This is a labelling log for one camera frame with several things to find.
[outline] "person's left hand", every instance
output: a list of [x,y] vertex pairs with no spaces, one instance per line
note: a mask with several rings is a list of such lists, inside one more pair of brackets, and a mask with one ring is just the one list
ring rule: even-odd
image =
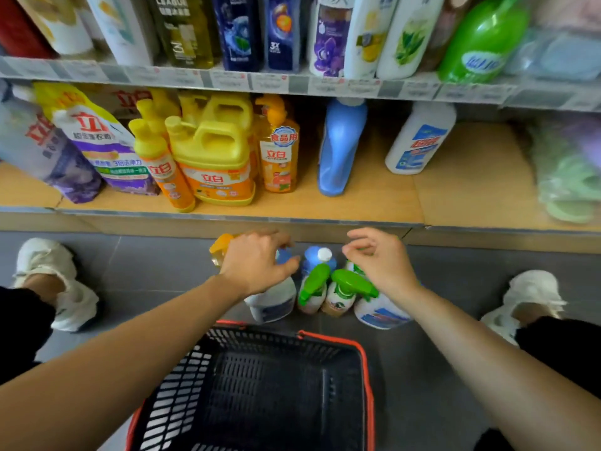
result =
[[241,299],[261,293],[298,270],[300,256],[275,263],[276,250],[290,245],[290,235],[277,230],[240,235],[229,243],[220,275],[240,289]]

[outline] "shoe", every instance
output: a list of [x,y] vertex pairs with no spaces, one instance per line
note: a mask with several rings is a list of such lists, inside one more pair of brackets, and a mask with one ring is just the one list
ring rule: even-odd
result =
[[526,271],[510,280],[509,289],[503,296],[503,305],[488,312],[480,321],[509,343],[518,346],[515,336],[520,322],[511,314],[520,303],[544,305],[554,318],[560,318],[560,312],[567,304],[561,299],[559,283],[552,273]]
[[63,245],[38,237],[26,241],[17,256],[13,288],[22,288],[34,273],[56,275],[65,284],[64,292],[56,298],[52,329],[73,333],[96,316],[98,296],[75,280],[77,270],[73,255]]

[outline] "green spray trigger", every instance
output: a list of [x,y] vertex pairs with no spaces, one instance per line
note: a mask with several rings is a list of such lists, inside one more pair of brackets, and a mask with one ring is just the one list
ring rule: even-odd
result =
[[314,295],[319,288],[321,288],[330,276],[330,266],[327,264],[318,264],[313,267],[313,270],[309,273],[309,276],[305,280],[303,289],[299,292],[299,304],[305,305],[312,295]]
[[358,273],[347,271],[346,269],[337,269],[332,273],[332,280],[334,280],[340,291],[347,295],[360,294],[365,299],[376,298],[380,295],[380,292],[373,286],[372,282],[364,279]]

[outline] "shopping basket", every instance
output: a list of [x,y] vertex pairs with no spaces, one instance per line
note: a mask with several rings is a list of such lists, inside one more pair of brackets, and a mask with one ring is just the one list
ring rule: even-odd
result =
[[126,451],[374,451],[354,341],[219,321],[146,399]]

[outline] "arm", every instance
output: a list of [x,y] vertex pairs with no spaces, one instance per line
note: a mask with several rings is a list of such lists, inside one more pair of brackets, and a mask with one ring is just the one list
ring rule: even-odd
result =
[[242,235],[219,275],[0,386],[0,450],[98,449],[230,307],[298,269],[274,265],[289,242]]
[[344,254],[422,326],[516,450],[599,449],[601,400],[422,287],[395,236],[349,236]]

